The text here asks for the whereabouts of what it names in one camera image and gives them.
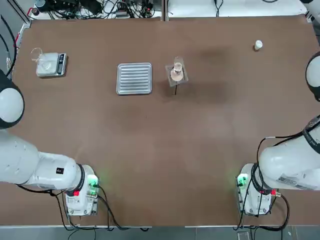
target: robotic arm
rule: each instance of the robotic arm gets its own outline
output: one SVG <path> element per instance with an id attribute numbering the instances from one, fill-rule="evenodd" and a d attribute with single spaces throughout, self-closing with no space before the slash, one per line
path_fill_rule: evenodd
<path id="1" fill-rule="evenodd" d="M 305 79 L 318 102 L 319 67 L 320 52 L 317 52 L 307 64 Z M 258 158 L 258 165 L 246 164 L 237 177 L 240 209 L 244 209 L 248 215 L 267 214 L 272 189 L 320 190 L 319 143 L 320 115 L 312 119 L 300 133 L 265 148 Z"/>
<path id="2" fill-rule="evenodd" d="M 0 70 L 0 181 L 65 191 L 69 215 L 95 215 L 99 179 L 88 165 L 53 153 L 8 133 L 22 118 L 25 101 L 20 89 Z"/>

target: table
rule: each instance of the table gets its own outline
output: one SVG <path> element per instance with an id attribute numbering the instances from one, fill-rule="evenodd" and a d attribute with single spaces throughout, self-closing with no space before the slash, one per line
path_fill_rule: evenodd
<path id="1" fill-rule="evenodd" d="M 257 39 L 260 52 L 252 49 Z M 38 78 L 35 47 L 67 53 L 66 76 Z M 34 21 L 13 73 L 25 114 L 10 132 L 91 165 L 123 226 L 236 225 L 235 176 L 256 161 L 259 141 L 294 134 L 319 114 L 304 76 L 318 49 L 303 15 Z M 165 65 L 175 56 L 189 83 L 172 95 Z M 150 95 L 116 94 L 117 66 L 131 62 L 152 64 Z M 7 183 L 0 190 L 0 224 L 61 225 L 53 197 Z M 281 192 L 289 224 L 320 224 L 319 192 Z M 281 224 L 278 203 L 244 223 Z M 79 223 L 106 225 L 106 216 L 100 205 L 98 216 Z"/>

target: ridged metal tray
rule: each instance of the ridged metal tray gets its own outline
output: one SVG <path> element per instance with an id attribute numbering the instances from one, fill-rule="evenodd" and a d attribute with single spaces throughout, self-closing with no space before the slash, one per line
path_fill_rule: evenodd
<path id="1" fill-rule="evenodd" d="M 116 93 L 119 95 L 149 94 L 152 91 L 152 66 L 149 62 L 118 65 Z"/>

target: label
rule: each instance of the label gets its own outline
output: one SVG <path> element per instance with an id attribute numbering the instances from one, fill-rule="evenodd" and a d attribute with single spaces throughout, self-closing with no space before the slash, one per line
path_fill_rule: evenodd
<path id="1" fill-rule="evenodd" d="M 300 182 L 298 177 L 286 176 L 285 174 L 282 174 L 276 181 L 301 190 L 315 190 L 317 188 L 316 186 Z"/>
<path id="2" fill-rule="evenodd" d="M 65 170 L 64 168 L 57 167 L 55 173 L 56 174 L 64 174 L 64 170 Z"/>

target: digital scale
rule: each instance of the digital scale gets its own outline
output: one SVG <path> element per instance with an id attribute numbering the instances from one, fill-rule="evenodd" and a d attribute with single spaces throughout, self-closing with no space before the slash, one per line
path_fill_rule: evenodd
<path id="1" fill-rule="evenodd" d="M 38 77 L 62 77 L 66 72 L 66 53 L 43 53 L 37 61 L 36 75 Z"/>

